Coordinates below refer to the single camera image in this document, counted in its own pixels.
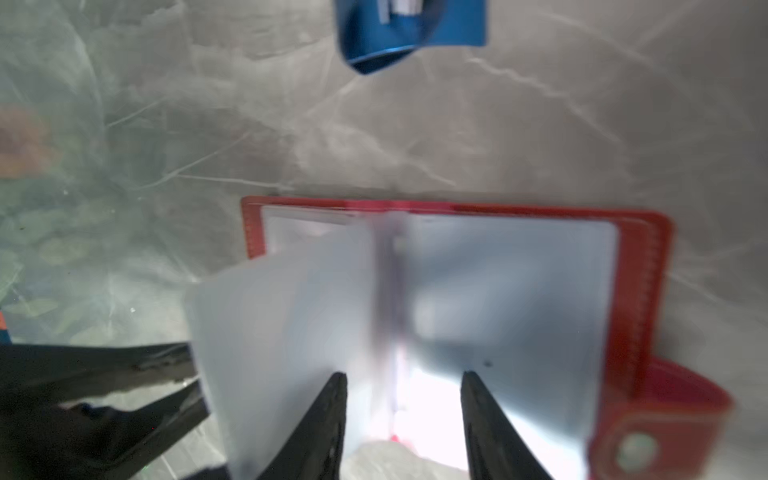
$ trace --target blue object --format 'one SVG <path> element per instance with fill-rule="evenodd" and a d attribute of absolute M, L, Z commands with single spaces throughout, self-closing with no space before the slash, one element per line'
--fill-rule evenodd
<path fill-rule="evenodd" d="M 485 45 L 485 0 L 424 0 L 420 15 L 379 20 L 376 0 L 335 0 L 339 48 L 350 67 L 369 74 L 430 45 Z"/>

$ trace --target orange object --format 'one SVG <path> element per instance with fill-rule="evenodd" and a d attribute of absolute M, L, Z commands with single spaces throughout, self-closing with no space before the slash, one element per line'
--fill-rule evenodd
<path fill-rule="evenodd" d="M 40 174 L 51 163 L 48 129 L 21 107 L 0 107 L 0 178 Z"/>

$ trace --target red leather cover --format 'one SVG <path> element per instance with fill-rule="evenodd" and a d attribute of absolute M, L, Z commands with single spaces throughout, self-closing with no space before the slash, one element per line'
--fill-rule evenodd
<path fill-rule="evenodd" d="M 619 231 L 611 324 L 605 350 L 598 425 L 589 460 L 600 480 L 694 478 L 702 472 L 732 402 L 727 393 L 683 367 L 651 357 L 673 225 L 647 210 L 451 204 L 410 200 L 340 200 L 290 197 L 242 199 L 248 256 L 266 252 L 261 207 L 285 205 L 332 210 L 414 214 L 545 217 L 612 222 Z M 653 458 L 626 472 L 617 461 L 627 435 L 654 440 Z"/>

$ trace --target gray marble surface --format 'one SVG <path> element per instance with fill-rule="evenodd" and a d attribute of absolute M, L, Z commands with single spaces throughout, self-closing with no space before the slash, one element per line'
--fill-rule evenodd
<path fill-rule="evenodd" d="M 739 404 L 709 476 L 764 478 L 768 3 L 489 2 L 486 48 L 368 77 L 329 0 L 3 2 L 0 109 L 55 159 L 0 179 L 15 341 L 186 339 L 185 287 L 245 259 L 247 194 L 649 207 L 678 226 L 657 351 Z M 140 477 L 217 445 L 208 422 Z"/>

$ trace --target translucent page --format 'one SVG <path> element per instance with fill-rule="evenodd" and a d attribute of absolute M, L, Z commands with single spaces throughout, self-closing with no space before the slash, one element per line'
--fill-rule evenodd
<path fill-rule="evenodd" d="M 251 260 L 187 298 L 195 362 L 218 415 L 233 480 L 253 480 L 331 373 L 349 377 L 345 452 L 382 438 L 375 242 L 358 223 Z"/>
<path fill-rule="evenodd" d="M 586 478 L 617 232 L 601 221 L 410 215 L 401 437 L 466 468 L 458 384 L 475 370 L 542 464 Z"/>

